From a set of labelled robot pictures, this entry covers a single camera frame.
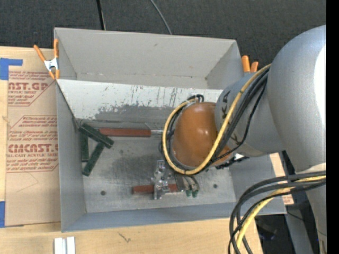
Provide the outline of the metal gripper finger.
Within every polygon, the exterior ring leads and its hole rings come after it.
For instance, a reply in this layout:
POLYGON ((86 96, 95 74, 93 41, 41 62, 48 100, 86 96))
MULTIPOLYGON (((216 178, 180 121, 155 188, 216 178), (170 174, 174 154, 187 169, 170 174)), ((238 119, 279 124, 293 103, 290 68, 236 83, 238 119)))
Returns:
POLYGON ((151 182, 156 188, 169 188, 169 183, 166 179, 152 177, 151 182))
POLYGON ((153 192, 153 198, 154 200, 159 200, 162 199, 163 195, 167 194, 170 192, 169 188, 154 188, 154 192, 153 192))

